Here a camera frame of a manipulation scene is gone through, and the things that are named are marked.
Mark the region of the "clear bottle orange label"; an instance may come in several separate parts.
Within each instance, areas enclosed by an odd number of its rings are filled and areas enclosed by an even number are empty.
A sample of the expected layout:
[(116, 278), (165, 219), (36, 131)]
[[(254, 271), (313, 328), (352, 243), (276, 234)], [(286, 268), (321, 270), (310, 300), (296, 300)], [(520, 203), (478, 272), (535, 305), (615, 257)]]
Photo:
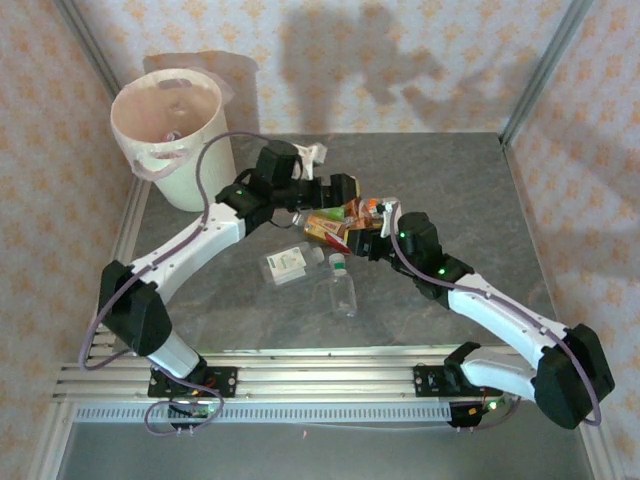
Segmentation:
[(376, 205), (382, 201), (383, 198), (356, 198), (353, 201), (346, 204), (346, 208), (351, 216), (351, 219), (345, 223), (350, 230), (360, 229), (378, 229), (381, 230), (382, 218), (376, 212)]

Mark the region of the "clear bottle green cap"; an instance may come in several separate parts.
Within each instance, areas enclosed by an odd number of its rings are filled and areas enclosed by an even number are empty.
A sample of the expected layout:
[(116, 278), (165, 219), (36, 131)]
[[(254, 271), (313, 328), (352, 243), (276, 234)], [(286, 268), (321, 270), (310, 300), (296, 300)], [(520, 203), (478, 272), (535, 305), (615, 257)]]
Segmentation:
[(346, 269), (346, 259), (342, 253), (329, 256), (331, 278), (330, 298), (334, 313), (343, 317), (354, 317), (357, 313), (357, 298), (354, 282)]

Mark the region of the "square clear bottle white label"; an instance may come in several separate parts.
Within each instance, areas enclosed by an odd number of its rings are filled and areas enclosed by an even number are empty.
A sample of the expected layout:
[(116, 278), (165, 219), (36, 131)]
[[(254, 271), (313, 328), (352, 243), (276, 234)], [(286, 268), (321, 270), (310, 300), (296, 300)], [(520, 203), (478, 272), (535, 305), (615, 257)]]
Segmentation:
[(314, 272), (324, 259), (321, 247), (302, 242), (263, 256), (259, 264), (265, 281), (281, 286)]

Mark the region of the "white plastic bin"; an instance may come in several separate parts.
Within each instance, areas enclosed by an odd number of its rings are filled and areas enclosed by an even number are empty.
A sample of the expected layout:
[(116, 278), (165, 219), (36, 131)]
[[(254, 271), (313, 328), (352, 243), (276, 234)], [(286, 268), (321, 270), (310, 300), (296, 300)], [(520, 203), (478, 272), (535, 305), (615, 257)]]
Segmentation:
[[(216, 120), (214, 126), (208, 130), (213, 136), (206, 142), (228, 131), (225, 106), (221, 118)], [(171, 175), (155, 182), (149, 181), (155, 184), (166, 200), (177, 209), (187, 212), (202, 211), (204, 202), (197, 184), (201, 183), (207, 198), (213, 199), (236, 176), (235, 161), (228, 137), (209, 147), (202, 160), (201, 169), (196, 169), (198, 156), (206, 142), (196, 150), (196, 155), (187, 164), (175, 170)]]

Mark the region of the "small circuit board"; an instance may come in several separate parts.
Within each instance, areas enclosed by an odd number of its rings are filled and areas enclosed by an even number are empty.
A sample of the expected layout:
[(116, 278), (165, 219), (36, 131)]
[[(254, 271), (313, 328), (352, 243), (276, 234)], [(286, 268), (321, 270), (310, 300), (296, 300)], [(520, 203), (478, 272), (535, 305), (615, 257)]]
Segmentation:
[(449, 405), (449, 426), (460, 432), (476, 432), (497, 427), (509, 420), (520, 405), (520, 398), (500, 397), (480, 402), (454, 402)]
[(221, 397), (208, 392), (199, 392), (188, 398), (172, 398), (169, 409), (183, 417), (205, 419), (213, 416), (221, 405)]

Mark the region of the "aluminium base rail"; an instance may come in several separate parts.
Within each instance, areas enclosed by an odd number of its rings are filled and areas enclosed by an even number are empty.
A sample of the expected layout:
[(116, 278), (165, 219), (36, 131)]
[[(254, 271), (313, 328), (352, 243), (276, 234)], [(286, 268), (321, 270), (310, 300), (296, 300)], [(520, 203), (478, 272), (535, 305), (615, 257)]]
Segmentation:
[[(440, 365), (451, 346), (385, 346), (336, 349), (231, 350), (206, 356), (211, 366), (235, 367), (236, 403), (414, 402), (413, 369)], [(467, 355), (463, 370), (474, 385), (524, 400), (542, 397), (537, 371), (508, 346)], [(58, 401), (147, 401), (150, 365), (125, 355), (96, 371), (64, 365), (53, 389)]]

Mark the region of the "aluminium frame post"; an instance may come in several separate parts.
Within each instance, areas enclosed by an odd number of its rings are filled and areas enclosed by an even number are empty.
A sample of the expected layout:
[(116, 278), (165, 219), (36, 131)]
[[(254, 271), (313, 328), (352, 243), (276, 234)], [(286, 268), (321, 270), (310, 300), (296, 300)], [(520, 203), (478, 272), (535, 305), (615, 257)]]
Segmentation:
[(525, 121), (532, 113), (542, 92), (569, 47), (576, 32), (582, 25), (594, 0), (571, 0), (543, 55), (539, 59), (533, 74), (499, 135), (504, 150), (511, 146)]
[(85, 57), (104, 86), (107, 95), (113, 100), (119, 93), (121, 85), (93, 35), (89, 24), (81, 13), (76, 0), (53, 0), (53, 3), (79, 43)]

